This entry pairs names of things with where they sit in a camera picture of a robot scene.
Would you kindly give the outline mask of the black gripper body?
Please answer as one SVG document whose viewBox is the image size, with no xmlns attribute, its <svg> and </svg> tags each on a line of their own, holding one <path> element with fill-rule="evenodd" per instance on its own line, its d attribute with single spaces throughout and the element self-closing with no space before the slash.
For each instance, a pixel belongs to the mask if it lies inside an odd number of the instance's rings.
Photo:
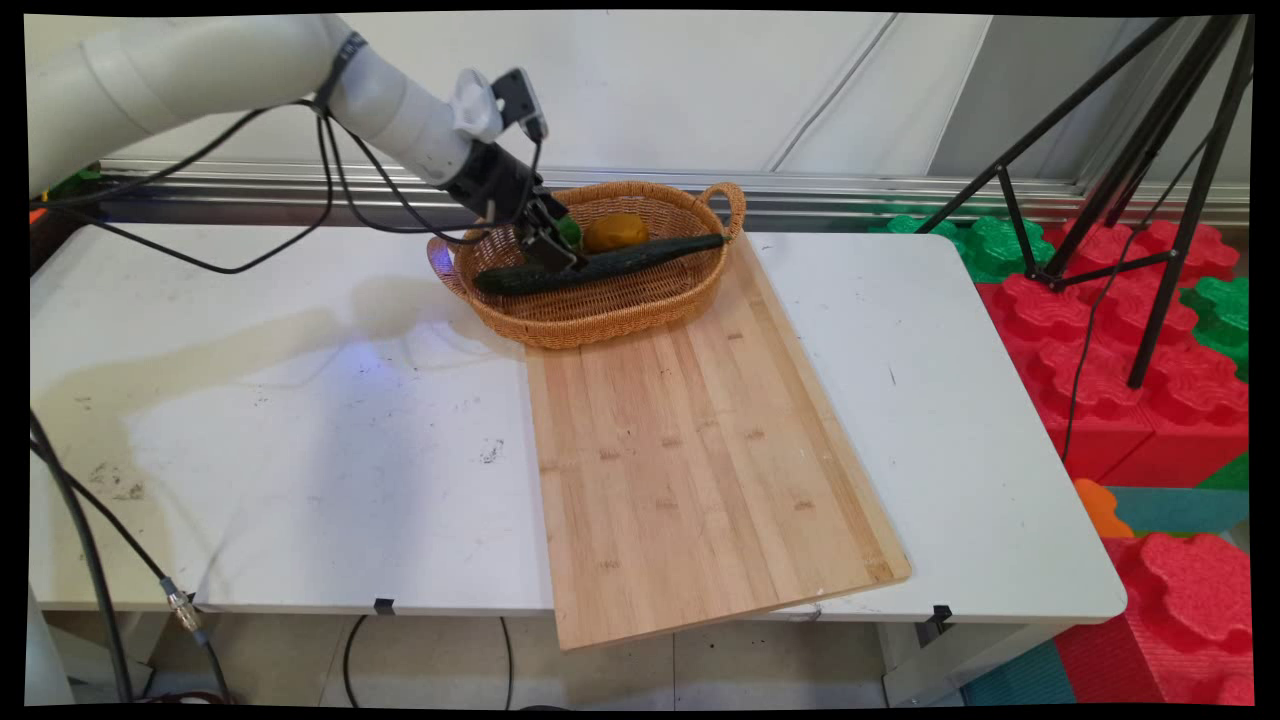
<svg viewBox="0 0 1280 720">
<path fill-rule="evenodd" d="M 472 141 L 461 168 L 439 190 L 480 222 L 527 219 L 527 202 L 547 210 L 540 177 L 498 143 Z"/>
</svg>

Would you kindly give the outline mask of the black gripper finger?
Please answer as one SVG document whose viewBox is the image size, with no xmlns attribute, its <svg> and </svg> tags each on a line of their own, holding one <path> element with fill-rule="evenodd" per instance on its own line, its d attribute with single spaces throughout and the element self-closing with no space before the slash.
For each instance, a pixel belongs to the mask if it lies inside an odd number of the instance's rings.
<svg viewBox="0 0 1280 720">
<path fill-rule="evenodd" d="M 532 196 L 532 228 L 538 232 L 535 247 L 544 266 L 588 265 L 581 227 L 552 193 Z"/>
<path fill-rule="evenodd" d="M 515 236 L 525 259 L 544 272 L 564 272 L 577 265 L 577 222 L 570 214 L 559 218 L 527 214 L 515 223 Z"/>
</svg>

